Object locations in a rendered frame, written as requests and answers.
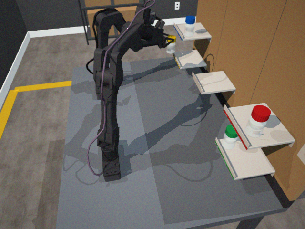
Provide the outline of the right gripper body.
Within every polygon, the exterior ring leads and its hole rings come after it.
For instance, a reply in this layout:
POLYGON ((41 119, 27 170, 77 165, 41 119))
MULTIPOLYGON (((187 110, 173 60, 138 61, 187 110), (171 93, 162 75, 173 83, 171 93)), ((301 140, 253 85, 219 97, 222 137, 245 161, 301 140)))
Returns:
POLYGON ((149 23, 145 24, 149 29, 149 35, 146 39, 140 39, 147 42, 154 42, 154 43, 162 43, 163 34, 160 33, 159 28, 155 28, 151 25, 153 20, 154 14, 150 14, 149 23))

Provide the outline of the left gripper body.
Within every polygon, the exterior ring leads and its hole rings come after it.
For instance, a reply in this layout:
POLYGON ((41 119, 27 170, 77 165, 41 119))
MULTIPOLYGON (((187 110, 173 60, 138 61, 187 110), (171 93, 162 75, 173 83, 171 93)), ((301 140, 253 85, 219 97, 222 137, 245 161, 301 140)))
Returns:
MULTIPOLYGON (((161 22, 157 21, 155 27, 158 28, 160 26, 161 22)), ((155 46, 158 45, 159 48, 164 48, 164 40, 162 40, 162 43, 154 43, 154 42, 150 42, 150 46, 155 46)))

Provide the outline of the white bottle with blue cap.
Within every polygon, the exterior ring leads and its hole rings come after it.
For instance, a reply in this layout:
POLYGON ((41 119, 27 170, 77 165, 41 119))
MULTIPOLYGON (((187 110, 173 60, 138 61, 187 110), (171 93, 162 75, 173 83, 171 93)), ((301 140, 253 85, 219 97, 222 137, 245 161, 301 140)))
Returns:
POLYGON ((195 17, 194 16, 186 16, 185 18, 185 28, 184 28, 184 35, 186 37, 193 37, 194 35, 194 23, 195 23, 195 17))

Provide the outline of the clear glass bottle with yellow cap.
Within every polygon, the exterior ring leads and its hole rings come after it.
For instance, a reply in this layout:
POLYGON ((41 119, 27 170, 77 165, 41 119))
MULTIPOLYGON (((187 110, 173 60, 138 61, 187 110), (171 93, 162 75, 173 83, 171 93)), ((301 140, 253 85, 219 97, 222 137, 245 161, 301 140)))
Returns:
POLYGON ((175 53, 175 42, 176 42, 176 36, 173 36, 173 35, 169 35, 168 36, 169 38, 173 38, 174 41, 172 43, 170 43, 167 48, 166 48, 166 52, 168 54, 174 54, 175 53))

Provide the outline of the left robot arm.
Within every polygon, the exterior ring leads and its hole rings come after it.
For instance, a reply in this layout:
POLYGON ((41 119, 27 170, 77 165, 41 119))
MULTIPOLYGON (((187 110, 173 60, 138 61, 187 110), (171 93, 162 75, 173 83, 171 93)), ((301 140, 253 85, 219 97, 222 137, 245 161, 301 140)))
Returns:
MULTIPOLYGON (((108 46, 109 30, 111 29, 112 25, 114 25, 119 33, 121 33, 122 26, 125 24, 122 17, 123 15, 120 12, 114 10, 107 10, 96 14, 95 25, 97 31, 97 48, 103 49, 104 47, 108 46)), ((134 52, 137 52, 143 47, 149 46, 150 42, 140 40, 134 43, 130 48, 134 52)))

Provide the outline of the clear bottle with green cap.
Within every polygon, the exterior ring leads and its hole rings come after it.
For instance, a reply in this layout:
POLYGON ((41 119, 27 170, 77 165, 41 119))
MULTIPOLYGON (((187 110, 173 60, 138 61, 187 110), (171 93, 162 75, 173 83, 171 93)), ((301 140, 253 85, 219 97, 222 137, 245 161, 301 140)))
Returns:
POLYGON ((231 150, 234 148, 238 135, 232 125, 226 127, 226 131, 222 140, 223 148, 231 150))

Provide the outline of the clear bottle with red cap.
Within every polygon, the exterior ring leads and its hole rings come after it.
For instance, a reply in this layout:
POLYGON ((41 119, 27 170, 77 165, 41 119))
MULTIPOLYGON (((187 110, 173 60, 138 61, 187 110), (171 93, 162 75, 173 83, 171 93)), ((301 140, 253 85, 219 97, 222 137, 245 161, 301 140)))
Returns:
POLYGON ((245 128, 245 132, 248 136, 257 138, 260 137, 265 126, 271 111, 269 108, 263 105, 256 105, 249 117, 248 123, 245 128))

